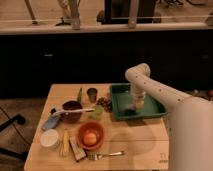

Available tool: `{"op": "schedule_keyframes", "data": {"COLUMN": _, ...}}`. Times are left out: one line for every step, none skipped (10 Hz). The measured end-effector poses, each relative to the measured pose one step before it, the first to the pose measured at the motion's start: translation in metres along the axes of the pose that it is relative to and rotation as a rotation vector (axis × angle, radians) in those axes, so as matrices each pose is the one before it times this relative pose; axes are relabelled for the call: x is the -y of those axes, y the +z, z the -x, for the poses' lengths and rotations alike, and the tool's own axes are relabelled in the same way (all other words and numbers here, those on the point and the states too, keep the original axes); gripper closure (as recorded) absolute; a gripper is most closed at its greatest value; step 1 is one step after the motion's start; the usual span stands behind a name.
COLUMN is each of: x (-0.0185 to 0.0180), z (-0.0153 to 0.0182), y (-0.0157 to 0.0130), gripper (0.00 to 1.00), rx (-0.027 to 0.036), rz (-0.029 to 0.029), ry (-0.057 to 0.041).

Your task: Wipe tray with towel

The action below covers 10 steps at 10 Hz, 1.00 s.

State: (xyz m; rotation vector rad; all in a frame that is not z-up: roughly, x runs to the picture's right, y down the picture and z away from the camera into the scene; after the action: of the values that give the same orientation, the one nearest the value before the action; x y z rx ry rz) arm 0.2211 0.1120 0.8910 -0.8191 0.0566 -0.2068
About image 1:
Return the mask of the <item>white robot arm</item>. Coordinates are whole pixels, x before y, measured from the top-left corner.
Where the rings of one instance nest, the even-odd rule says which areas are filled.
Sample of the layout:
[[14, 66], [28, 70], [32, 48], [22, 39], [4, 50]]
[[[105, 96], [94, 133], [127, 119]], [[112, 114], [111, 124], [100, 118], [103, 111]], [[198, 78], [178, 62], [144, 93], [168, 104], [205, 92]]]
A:
[[169, 113], [168, 171], [213, 171], [213, 102], [151, 79], [146, 63], [127, 69], [125, 77], [136, 105], [145, 91]]

